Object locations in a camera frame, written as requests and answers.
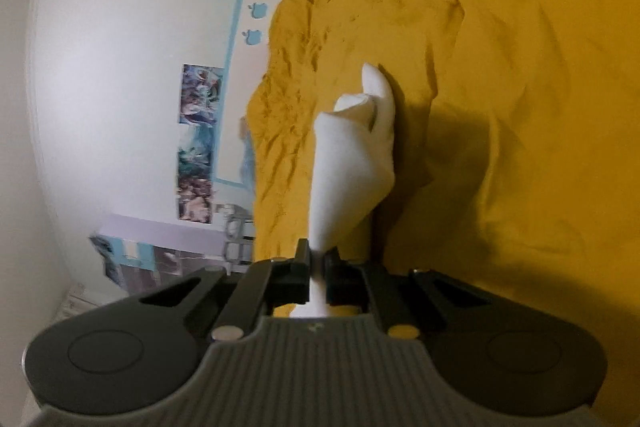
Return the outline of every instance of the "light blue frame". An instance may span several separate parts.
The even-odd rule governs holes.
[[[236,0],[236,6],[234,7],[234,15],[231,23],[231,33],[229,33],[229,42],[226,48],[226,58],[225,58],[225,71],[223,72],[222,77],[222,92],[220,93],[220,102],[219,102],[219,114],[224,114],[225,108],[225,96],[226,96],[226,81],[227,75],[229,71],[229,64],[231,62],[231,55],[234,51],[234,42],[236,40],[236,32],[238,31],[238,19],[240,17],[240,10],[242,9],[242,0]],[[244,188],[244,185],[241,183],[231,182],[228,180],[220,179],[216,176],[216,172],[218,170],[218,144],[220,143],[220,128],[221,121],[218,120],[218,125],[216,126],[216,135],[215,141],[213,144],[214,147],[214,158],[213,158],[213,167],[211,169],[211,181],[216,183],[222,183],[225,185],[231,185],[232,187],[240,187]]]

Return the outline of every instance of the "bed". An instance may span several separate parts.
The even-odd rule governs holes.
[[[396,185],[372,255],[593,332],[597,413],[640,413],[640,0],[283,0],[248,105],[256,259],[306,235],[312,124],[370,62],[392,84]]]

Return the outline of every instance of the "yellow bedsheet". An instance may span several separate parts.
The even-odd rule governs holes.
[[[312,123],[379,65],[398,104],[386,266],[433,268],[604,344],[640,413],[640,0],[283,0],[248,121],[257,257],[306,235]]]

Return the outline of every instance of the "white sock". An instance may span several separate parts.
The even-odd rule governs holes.
[[[344,259],[365,260],[371,211],[394,185],[395,104],[380,71],[362,67],[361,94],[344,94],[316,118],[316,156],[309,205],[309,246],[338,247]]]

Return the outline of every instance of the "gray gripper base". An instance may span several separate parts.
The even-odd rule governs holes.
[[[489,411],[453,390],[419,341],[384,335],[372,315],[265,317],[215,343],[176,393],[122,415],[44,407],[31,427],[602,427],[580,407],[546,418]]]

